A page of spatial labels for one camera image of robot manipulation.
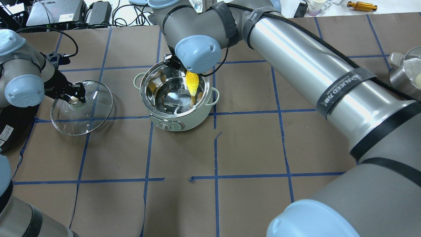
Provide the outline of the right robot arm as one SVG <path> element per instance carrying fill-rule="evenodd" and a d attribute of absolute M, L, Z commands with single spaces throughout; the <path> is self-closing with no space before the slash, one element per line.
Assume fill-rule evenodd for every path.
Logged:
<path fill-rule="evenodd" d="M 190 72 L 244 40 L 349 140 L 358 165 L 269 224 L 268 237 L 419 237 L 420 102 L 281 16 L 273 0 L 234 0 L 198 14 L 150 0 L 172 56 Z"/>

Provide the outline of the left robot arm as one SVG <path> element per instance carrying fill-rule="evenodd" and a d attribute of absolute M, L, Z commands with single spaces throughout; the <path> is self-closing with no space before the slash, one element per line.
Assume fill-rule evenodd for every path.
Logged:
<path fill-rule="evenodd" d="M 44 96 L 85 103 L 85 89 L 70 83 L 17 32 L 1 30 L 1 107 L 39 105 Z M 1 155 L 1 236 L 77 237 L 78 234 L 14 195 L 9 160 Z"/>

